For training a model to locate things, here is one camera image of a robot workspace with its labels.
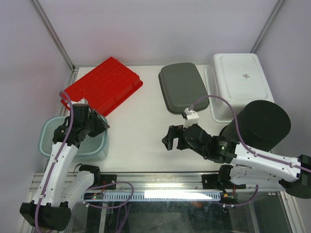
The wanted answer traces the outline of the light blue perforated basket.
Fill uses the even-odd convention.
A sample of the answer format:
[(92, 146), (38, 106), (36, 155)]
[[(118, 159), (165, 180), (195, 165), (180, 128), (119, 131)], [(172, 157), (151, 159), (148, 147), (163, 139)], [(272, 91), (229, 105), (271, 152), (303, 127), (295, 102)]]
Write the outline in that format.
[[(64, 116), (57, 116), (49, 119), (43, 125), (38, 143), (38, 150), (43, 156), (50, 157), (52, 152), (52, 139), (54, 131), (58, 126), (62, 125), (64, 121)], [(107, 157), (108, 149), (108, 131), (105, 131), (94, 138), (86, 136), (85, 140), (81, 143), (73, 161), (82, 163), (102, 161)]]

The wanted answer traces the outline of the dark grey plastic tub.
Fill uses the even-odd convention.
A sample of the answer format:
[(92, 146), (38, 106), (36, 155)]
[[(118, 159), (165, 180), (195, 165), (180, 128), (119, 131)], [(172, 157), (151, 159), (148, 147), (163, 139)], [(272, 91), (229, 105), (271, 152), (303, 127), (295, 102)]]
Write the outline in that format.
[(207, 95), (201, 75), (193, 63), (177, 63), (164, 66), (159, 83), (168, 111), (179, 115), (200, 98)]

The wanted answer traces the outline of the large white plastic container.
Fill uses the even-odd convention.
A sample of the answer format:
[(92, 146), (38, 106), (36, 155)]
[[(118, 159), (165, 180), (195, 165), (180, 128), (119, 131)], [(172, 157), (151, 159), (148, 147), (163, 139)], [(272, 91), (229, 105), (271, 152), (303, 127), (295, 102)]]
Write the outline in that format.
[(274, 102), (273, 95), (254, 53), (217, 53), (205, 69), (207, 93), (216, 95), (238, 114), (254, 100)]

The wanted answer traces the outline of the red plastic tray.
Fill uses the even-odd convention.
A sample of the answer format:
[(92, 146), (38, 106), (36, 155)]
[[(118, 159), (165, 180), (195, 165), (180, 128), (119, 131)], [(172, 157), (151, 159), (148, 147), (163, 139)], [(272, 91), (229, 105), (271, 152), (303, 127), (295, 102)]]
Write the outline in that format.
[(142, 86), (139, 75), (109, 57), (65, 92), (71, 101), (86, 99), (92, 109), (106, 117)]

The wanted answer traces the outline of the black ribbed bucket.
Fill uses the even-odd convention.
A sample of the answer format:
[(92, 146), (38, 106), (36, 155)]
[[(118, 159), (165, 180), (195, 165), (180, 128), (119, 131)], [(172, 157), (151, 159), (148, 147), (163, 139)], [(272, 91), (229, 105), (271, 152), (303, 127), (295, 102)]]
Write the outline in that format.
[(288, 114), (277, 104), (266, 100), (248, 103), (238, 114), (240, 135), (245, 144), (271, 151), (290, 132)]

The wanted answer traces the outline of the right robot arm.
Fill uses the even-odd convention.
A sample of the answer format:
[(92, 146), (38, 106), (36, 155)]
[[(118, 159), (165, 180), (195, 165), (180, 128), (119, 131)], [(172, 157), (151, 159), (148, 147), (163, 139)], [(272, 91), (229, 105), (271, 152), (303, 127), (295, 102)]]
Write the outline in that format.
[(178, 139), (177, 149), (191, 149), (221, 165), (217, 189), (254, 185), (282, 190), (297, 198), (311, 197), (311, 158), (307, 155), (286, 157), (251, 149), (240, 141), (211, 136), (197, 124), (187, 128), (170, 126), (162, 139), (167, 150), (172, 150), (175, 138)]

